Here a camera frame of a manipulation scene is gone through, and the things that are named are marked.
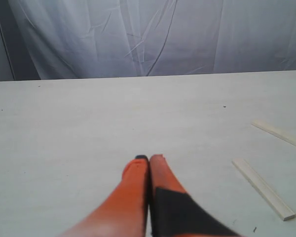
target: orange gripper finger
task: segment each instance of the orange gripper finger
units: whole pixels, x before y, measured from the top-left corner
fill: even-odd
[[[150,158],[150,216],[153,237],[236,237],[204,211],[172,173],[163,155]]]
[[[149,163],[130,161],[122,181],[89,216],[60,237],[144,237],[148,210]]]

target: table surface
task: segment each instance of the table surface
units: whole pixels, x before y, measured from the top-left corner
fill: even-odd
[[[159,153],[230,228],[296,237],[296,218],[281,221],[231,163],[247,160],[296,213],[296,147],[253,119],[296,136],[296,71],[0,82],[0,237],[56,236],[135,155]]]

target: wooden stick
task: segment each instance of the wooden stick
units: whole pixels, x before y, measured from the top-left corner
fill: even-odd
[[[261,120],[254,120],[254,121],[252,121],[251,124],[255,127],[262,129],[265,132],[268,132],[268,133],[296,146],[296,138],[289,135],[288,133],[286,133],[285,131],[283,131],[279,128],[273,127],[272,125],[270,125],[264,121],[261,121]]]
[[[296,214],[293,213],[293,211],[280,199],[280,197],[244,159],[234,159],[232,163],[283,221],[296,217]]]

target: white table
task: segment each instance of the white table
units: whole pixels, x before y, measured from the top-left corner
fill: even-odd
[[[296,147],[253,119],[296,136],[296,71],[0,82],[0,237],[61,233],[155,153],[235,231],[296,237],[231,164],[246,159],[296,213]]]

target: white curtain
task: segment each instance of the white curtain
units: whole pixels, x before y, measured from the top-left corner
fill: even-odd
[[[296,70],[296,0],[10,0],[42,79]]]

